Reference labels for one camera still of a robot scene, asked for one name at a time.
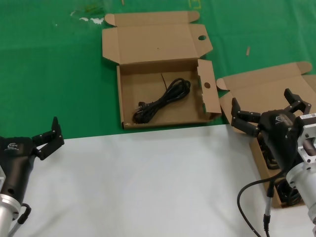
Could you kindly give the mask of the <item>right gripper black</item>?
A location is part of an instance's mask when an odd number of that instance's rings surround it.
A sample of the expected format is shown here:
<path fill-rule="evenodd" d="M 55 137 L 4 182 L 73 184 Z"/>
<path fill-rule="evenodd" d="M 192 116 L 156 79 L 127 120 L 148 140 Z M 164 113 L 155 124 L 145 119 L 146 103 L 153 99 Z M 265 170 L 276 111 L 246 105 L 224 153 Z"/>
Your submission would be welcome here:
<path fill-rule="evenodd" d="M 290 170 L 297 162 L 298 132 L 294 128 L 296 111 L 309 114 L 311 104 L 303 101 L 289 88 L 284 91 L 289 106 L 284 110 L 272 110 L 262 114 L 243 111 L 236 98 L 232 99 L 231 126 L 250 136 L 261 136 L 281 170 Z"/>

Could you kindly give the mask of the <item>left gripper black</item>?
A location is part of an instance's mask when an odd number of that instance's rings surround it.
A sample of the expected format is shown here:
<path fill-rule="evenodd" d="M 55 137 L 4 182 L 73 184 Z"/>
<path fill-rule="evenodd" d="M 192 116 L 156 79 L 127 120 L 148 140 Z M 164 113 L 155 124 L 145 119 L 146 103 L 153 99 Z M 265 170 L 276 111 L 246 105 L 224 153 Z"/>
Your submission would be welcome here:
<path fill-rule="evenodd" d="M 36 156 L 45 160 L 65 144 L 58 118 L 54 117 L 51 130 L 32 138 L 0 138 L 0 166 L 5 174 L 1 194 L 18 202 L 24 200 Z"/>

